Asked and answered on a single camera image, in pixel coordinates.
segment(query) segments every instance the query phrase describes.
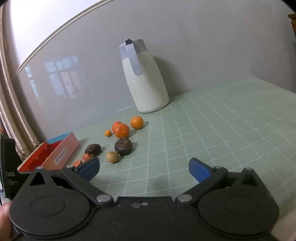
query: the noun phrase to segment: wall molding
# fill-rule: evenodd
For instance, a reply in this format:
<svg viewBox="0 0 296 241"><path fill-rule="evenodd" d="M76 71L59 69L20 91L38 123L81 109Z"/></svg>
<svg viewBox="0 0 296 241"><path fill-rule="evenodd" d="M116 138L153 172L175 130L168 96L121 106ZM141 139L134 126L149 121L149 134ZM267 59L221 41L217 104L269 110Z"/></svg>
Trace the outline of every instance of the wall molding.
<svg viewBox="0 0 296 241"><path fill-rule="evenodd" d="M3 30L3 13L2 5L0 7L0 117L9 138L15 140L19 156L24 160L40 143L20 107L9 75L4 51L6 39Z"/></svg>
<svg viewBox="0 0 296 241"><path fill-rule="evenodd" d="M79 14L75 15L73 18L68 20L66 23L61 25L59 28L57 28L54 32L52 32L41 44L37 46L37 48L34 49L34 51L24 60L24 62L18 67L15 74L18 75L20 71L24 68L24 66L31 60L31 58L34 57L34 55L44 46L46 45L50 40L52 40L56 35L58 35L60 32L62 32L66 27L77 21L79 18L83 17L84 15L90 13L91 11L97 9L100 6L103 6L109 2L112 2L114 0L99 0L97 3L91 5L87 9L83 10Z"/></svg>

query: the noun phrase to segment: blue gripper pad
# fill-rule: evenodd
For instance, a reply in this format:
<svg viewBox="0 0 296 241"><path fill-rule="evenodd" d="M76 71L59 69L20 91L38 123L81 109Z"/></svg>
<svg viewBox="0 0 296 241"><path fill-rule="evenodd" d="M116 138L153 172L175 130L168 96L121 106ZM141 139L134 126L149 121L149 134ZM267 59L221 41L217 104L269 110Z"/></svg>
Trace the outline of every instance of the blue gripper pad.
<svg viewBox="0 0 296 241"><path fill-rule="evenodd" d="M95 175L98 174L100 170L100 161L97 157L93 157L92 159L81 163L77 166L74 171L81 176L83 179L88 182L94 178Z"/></svg>
<svg viewBox="0 0 296 241"><path fill-rule="evenodd" d="M189 172L201 183L212 174L213 168L193 157L189 161Z"/></svg>

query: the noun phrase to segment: gray handle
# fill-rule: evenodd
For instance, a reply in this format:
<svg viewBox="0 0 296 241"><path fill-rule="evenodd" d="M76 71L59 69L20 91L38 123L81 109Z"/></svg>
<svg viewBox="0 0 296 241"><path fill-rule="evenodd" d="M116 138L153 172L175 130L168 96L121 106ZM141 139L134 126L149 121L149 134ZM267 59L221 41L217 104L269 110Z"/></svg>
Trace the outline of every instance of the gray handle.
<svg viewBox="0 0 296 241"><path fill-rule="evenodd" d="M128 54L128 58L131 62L131 67L133 68L133 72L135 75L140 75L143 73L140 61L137 56L137 52L135 50L134 44L126 45L126 52Z"/></svg>

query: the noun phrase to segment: open cardboard box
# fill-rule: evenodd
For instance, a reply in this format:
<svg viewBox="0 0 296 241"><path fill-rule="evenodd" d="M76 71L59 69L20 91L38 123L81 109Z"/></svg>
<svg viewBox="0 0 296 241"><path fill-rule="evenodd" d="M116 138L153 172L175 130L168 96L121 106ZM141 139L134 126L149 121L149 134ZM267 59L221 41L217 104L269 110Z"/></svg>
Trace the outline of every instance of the open cardboard box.
<svg viewBox="0 0 296 241"><path fill-rule="evenodd" d="M61 169L78 146L79 142L73 132L54 137L40 144L17 170L31 172L39 166L46 170Z"/></svg>

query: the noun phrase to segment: gray lid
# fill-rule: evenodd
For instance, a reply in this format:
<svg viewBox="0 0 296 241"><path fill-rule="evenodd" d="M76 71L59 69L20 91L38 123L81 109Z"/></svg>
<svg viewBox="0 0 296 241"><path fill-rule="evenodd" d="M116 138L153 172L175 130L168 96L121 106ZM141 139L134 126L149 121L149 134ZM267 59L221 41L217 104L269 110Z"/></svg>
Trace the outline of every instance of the gray lid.
<svg viewBox="0 0 296 241"><path fill-rule="evenodd" d="M131 41L135 46L136 53L142 53L142 52L148 51L143 39L126 39L125 42L119 46L121 59L125 59L128 57L128 54L126 52L126 45L128 44L129 41Z"/></svg>

